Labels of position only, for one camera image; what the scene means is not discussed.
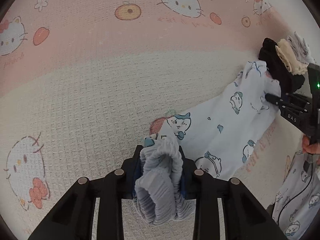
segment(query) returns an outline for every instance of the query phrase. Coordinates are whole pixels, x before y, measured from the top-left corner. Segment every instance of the folded clothing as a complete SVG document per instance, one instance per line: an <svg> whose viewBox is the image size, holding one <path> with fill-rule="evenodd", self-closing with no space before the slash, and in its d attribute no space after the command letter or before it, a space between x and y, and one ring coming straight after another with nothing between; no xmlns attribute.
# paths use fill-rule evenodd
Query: folded clothing
<svg viewBox="0 0 320 240"><path fill-rule="evenodd" d="M228 180L252 154L278 107L265 94L281 95L266 62L247 62L219 96L164 121L159 134L174 133L186 158L214 178Z"/></svg>
<svg viewBox="0 0 320 240"><path fill-rule="evenodd" d="M305 78L302 75L292 75L276 53L277 43L265 38L260 49L259 59L267 62L267 68L272 78L279 80L282 93L293 93L300 89Z"/></svg>
<svg viewBox="0 0 320 240"><path fill-rule="evenodd" d="M287 70L293 75L302 75L307 71L308 65L297 60L290 43L285 39L278 42L276 52Z"/></svg>
<svg viewBox="0 0 320 240"><path fill-rule="evenodd" d="M169 220L183 220L195 211L194 200L180 194L182 158L174 134L145 138L140 152L142 176L135 182L137 197L133 204L150 225L159 226Z"/></svg>
<svg viewBox="0 0 320 240"><path fill-rule="evenodd" d="M287 41L291 45L298 61L305 64L315 63L314 58L311 56L309 45L296 32L294 32L293 36L288 36Z"/></svg>
<svg viewBox="0 0 320 240"><path fill-rule="evenodd" d="M275 198L272 218L275 222L279 218L279 227L288 239L300 239L320 207L320 181L316 175L311 178L304 171L303 164L304 154L302 151L298 151L292 160L288 176ZM309 182L310 185L299 196L293 199Z"/></svg>

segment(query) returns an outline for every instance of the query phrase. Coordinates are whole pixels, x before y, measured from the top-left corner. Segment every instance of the hello kitty blanket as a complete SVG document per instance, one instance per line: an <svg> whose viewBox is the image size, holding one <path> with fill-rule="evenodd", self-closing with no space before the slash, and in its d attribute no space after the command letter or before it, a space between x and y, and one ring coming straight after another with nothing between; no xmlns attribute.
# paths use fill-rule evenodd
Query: hello kitty blanket
<svg viewBox="0 0 320 240"><path fill-rule="evenodd" d="M77 178L120 167L288 34L267 0L16 0L0 22L1 216L27 239ZM123 214L129 239L192 235L192 220L159 233Z"/></svg>

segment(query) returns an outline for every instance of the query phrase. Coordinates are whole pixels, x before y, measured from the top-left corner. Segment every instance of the hello kitty print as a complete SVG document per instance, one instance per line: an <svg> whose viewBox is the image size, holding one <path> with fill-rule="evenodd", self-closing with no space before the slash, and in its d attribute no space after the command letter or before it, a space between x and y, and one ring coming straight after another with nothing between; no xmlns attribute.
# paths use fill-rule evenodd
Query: hello kitty print
<svg viewBox="0 0 320 240"><path fill-rule="evenodd" d="M15 17L12 22L5 20L0 24L0 55L8 55L15 51L26 40L25 34L20 16Z"/></svg>
<svg viewBox="0 0 320 240"><path fill-rule="evenodd" d="M29 204L41 209L42 201L50 198L50 191L45 178L44 162L39 138L23 137L17 141L7 157L7 180L23 209Z"/></svg>
<svg viewBox="0 0 320 240"><path fill-rule="evenodd" d="M198 18L201 15L201 7L198 0L161 0L172 11L186 17Z"/></svg>

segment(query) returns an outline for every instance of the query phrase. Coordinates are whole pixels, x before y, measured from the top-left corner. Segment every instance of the beige clothing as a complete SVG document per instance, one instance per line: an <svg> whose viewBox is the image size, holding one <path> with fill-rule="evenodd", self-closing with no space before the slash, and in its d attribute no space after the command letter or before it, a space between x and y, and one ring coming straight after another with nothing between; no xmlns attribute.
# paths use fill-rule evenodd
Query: beige clothing
<svg viewBox="0 0 320 240"><path fill-rule="evenodd" d="M308 64L297 60L292 47L285 39L281 39L276 46L276 52L287 70L293 75L302 75L307 71Z"/></svg>

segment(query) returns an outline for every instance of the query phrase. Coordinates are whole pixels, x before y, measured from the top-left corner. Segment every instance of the silver rivet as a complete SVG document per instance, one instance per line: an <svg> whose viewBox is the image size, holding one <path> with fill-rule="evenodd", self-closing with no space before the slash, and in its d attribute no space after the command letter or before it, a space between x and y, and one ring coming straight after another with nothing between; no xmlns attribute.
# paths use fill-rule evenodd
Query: silver rivet
<svg viewBox="0 0 320 240"><path fill-rule="evenodd" d="M78 179L79 184L85 184L87 181L88 179L86 177L81 177L80 179Z"/></svg>
<svg viewBox="0 0 320 240"><path fill-rule="evenodd" d="M232 178L230 181L232 184L235 184L235 185L238 185L240 183L239 179L237 178Z"/></svg>
<svg viewBox="0 0 320 240"><path fill-rule="evenodd" d="M197 169L195 170L195 174L198 176L202 176L204 174L203 170Z"/></svg>
<svg viewBox="0 0 320 240"><path fill-rule="evenodd" d="M124 170L122 170L122 169L117 169L117 170L115 170L115 174L118 175L118 176L120 176L120 175L124 174Z"/></svg>

